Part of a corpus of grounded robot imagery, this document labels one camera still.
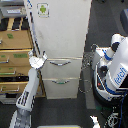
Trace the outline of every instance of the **white refrigerator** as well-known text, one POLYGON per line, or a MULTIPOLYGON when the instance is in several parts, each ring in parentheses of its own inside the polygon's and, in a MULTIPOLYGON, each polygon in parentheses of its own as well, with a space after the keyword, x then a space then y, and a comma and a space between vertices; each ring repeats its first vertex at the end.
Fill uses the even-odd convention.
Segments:
POLYGON ((91 1, 24 0, 47 99, 77 98, 91 1))

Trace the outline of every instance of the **label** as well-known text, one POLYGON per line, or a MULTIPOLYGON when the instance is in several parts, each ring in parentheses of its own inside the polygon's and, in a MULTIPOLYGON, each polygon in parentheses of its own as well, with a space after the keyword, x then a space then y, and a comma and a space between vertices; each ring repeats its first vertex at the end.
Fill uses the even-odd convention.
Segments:
POLYGON ((1 55, 1 58, 6 58, 6 56, 5 55, 1 55))
POLYGON ((9 14, 20 14, 20 9, 7 10, 9 14))
POLYGON ((9 39, 13 39, 13 35, 12 34, 7 34, 9 39))
POLYGON ((27 54, 13 54, 14 58, 28 58, 27 54))
POLYGON ((13 68, 9 68, 9 70, 12 70, 13 68))
POLYGON ((120 64, 118 69, 116 70, 116 73, 113 76, 113 81, 117 85, 117 87, 120 87, 126 75, 127 75, 127 70, 120 64))

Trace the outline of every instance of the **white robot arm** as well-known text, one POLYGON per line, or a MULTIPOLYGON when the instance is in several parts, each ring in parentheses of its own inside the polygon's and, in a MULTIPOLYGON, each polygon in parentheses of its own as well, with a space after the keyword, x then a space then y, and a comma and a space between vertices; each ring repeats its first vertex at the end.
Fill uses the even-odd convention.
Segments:
POLYGON ((10 128, 31 127, 30 112, 32 111, 35 95, 39 85, 38 70, 43 67, 44 62, 47 60, 47 55, 44 53, 42 58, 37 58, 29 53, 29 56, 29 62, 33 68, 29 70, 29 82, 16 102, 18 110, 13 114, 10 128))

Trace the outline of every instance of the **freezer drawer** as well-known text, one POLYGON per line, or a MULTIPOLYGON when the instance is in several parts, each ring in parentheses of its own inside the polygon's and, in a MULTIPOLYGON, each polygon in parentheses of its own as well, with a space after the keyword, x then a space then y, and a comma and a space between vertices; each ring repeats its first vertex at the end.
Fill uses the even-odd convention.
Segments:
POLYGON ((0 82, 0 94, 3 93, 22 93, 26 87, 28 81, 26 82, 0 82))
POLYGON ((0 50, 0 66, 29 66, 30 50, 0 50))
POLYGON ((31 2, 40 51, 46 51, 49 58, 83 56, 91 0, 31 2))
POLYGON ((47 99, 77 98, 79 79, 43 80, 47 99))
POLYGON ((31 66, 0 67, 0 77, 28 76, 31 66))
POLYGON ((29 33, 22 31, 0 32, 0 49, 28 49, 32 47, 29 33))
POLYGON ((41 69, 42 78, 69 78, 79 77, 82 58, 47 60, 41 69))

